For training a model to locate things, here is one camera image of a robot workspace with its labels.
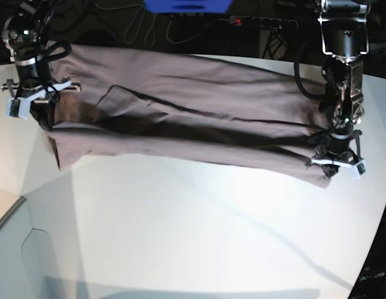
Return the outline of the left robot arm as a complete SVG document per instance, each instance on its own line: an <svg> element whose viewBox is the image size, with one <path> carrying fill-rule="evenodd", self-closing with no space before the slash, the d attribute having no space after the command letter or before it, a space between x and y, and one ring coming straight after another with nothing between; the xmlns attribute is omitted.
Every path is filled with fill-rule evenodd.
<svg viewBox="0 0 386 299"><path fill-rule="evenodd" d="M370 5L356 1L315 1L314 6L319 13L326 91L315 95L303 86L299 63L306 44L297 53L294 79L306 98L320 102L319 109L326 114L329 124L309 138L316 147L308 164L322 167L327 177L335 175L339 168L346 168L353 177L360 178L367 172L367 163L360 150L362 132L354 127L361 123L364 114L363 57L369 52Z"/></svg>

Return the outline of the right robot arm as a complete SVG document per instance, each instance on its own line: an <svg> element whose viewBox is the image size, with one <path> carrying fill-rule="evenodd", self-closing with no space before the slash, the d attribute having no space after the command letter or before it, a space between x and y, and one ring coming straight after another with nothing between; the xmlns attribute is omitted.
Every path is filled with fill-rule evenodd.
<svg viewBox="0 0 386 299"><path fill-rule="evenodd" d="M55 123L55 106L63 90L80 91L81 85L69 78L55 79L50 63L68 56L71 45L58 41L48 46L47 28L54 15L54 1L23 1L4 23L2 40L10 52L18 81L6 80L6 115L27 119L32 116L45 131Z"/></svg>

